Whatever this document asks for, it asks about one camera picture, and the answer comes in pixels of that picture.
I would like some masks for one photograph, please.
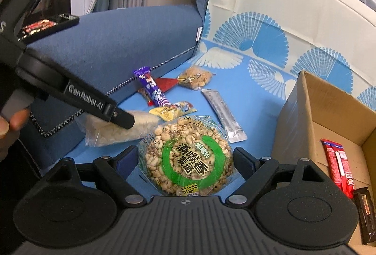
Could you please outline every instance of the green ring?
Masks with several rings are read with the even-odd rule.
[[[215,140],[213,140],[210,136],[207,135],[202,136],[202,141],[210,147],[215,156],[213,171],[202,180],[187,179],[186,177],[174,171],[174,169],[170,165],[170,151],[174,145],[173,142],[175,141],[176,139],[167,141],[164,145],[162,152],[162,170],[166,177],[168,177],[172,181],[172,183],[175,183],[182,187],[196,183],[198,188],[201,190],[208,188],[209,186],[215,184],[219,180],[224,169],[224,163],[226,158],[223,154],[221,147],[217,144]]]

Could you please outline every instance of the human hand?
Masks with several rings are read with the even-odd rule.
[[[0,162],[7,156],[9,147],[18,139],[29,115],[30,110],[24,109],[14,114],[9,123],[0,116]]]

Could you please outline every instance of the fingernail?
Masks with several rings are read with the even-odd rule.
[[[8,122],[0,116],[0,139],[2,139],[5,134],[9,131]]]

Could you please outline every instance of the yellow snack wrapper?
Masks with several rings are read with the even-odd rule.
[[[166,105],[164,107],[157,107],[151,109],[149,113],[159,116],[165,122],[174,120],[178,117],[187,115],[189,113],[196,112],[197,110],[193,108],[193,105],[187,101],[179,101],[176,104]]]

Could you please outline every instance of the cardboard box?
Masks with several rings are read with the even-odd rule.
[[[320,139],[341,143],[355,188],[367,186],[373,197],[376,195],[375,128],[374,111],[323,79],[302,71],[279,114],[272,157],[283,164],[296,164],[298,159],[306,157],[329,175]],[[376,254],[376,247],[362,246],[359,226],[349,244],[360,254]]]

